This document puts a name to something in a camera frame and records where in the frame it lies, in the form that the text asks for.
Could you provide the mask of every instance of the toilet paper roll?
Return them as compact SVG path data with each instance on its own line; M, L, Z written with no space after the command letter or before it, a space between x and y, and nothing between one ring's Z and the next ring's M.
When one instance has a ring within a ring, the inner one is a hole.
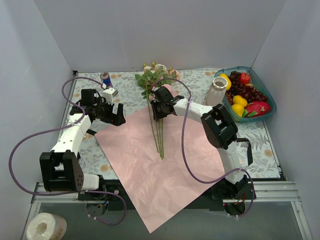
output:
M67 230L66 220L58 215L42 212L26 229L28 240L60 240Z

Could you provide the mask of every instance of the fruit basket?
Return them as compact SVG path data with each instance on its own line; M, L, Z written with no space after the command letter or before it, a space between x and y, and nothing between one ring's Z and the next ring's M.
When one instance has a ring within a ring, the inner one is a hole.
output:
M246 73L250 75L250 78L251 78L250 84L252 84L254 88L258 90L258 92L263 93L263 96L267 97L267 100L265 100L265 102L270 106L270 110L265 115L261 115L261 116L241 117L233 111L227 97L224 96L223 104L227 108L228 112L231 114L233 120L237 123L252 123L252 122L259 122L271 117L276 112L277 105L274 99L272 98L272 96L270 95L270 93L268 92L268 90L266 89L266 87L264 86L264 84L261 82L261 80L257 76L257 74L251 68L245 67L245 66L237 66L233 68L221 69L216 72L214 77L219 77L220 74L226 74L229 77L231 75L231 72L234 72L234 71L238 73Z

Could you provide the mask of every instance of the lemon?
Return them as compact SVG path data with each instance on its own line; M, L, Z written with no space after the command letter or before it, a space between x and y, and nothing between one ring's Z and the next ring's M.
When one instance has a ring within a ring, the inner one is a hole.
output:
M244 107L246 107L248 105L247 100L240 95L234 96L232 101L234 104L240 104Z
M233 104L231 108L239 117L242 117L242 114L245 111L245 107L240 104Z
M248 84L246 84L246 86L253 86L251 83L248 83ZM256 89L256 87L255 86L253 86L254 87L254 89Z
M231 81L229 77L225 73L220 74L219 77L226 79L226 81L228 82L227 86L225 87L225 90L228 91L231 88Z

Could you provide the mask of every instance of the floral tablecloth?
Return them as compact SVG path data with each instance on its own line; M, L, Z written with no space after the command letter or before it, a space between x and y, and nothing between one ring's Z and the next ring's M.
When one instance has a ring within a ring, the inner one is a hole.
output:
M202 104L205 94L214 78L216 69L194 69L180 70L180 79L192 91L192 100ZM118 90L115 103L123 103L124 116L128 116L147 106L141 92L143 89L137 85L135 79L136 71L110 72L113 87ZM79 77L88 77L100 81L100 72L79 73ZM186 89L175 82L172 84L173 90L182 96L188 96ZM99 85L86 79L78 79L73 91L72 101L80 99L81 89L97 89L101 91ZM279 178L279 171L275 159L275 152L271 147L264 123L237 123L238 137L248 138L252 145L253 164L248 166L247 143L237 143L237 151L242 166L248 170L252 178ZM96 120L90 129L99 132L107 127L107 124ZM100 174L104 179L118 179L111 167L108 156L102 151L96 138L90 134L85 134L80 145L81 155L80 166L86 174Z

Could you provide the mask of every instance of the dragon fruit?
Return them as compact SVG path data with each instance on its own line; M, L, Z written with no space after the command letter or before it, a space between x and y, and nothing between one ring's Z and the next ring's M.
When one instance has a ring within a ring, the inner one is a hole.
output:
M259 117L270 112L271 107L265 101L253 101L246 106L242 117L253 118Z

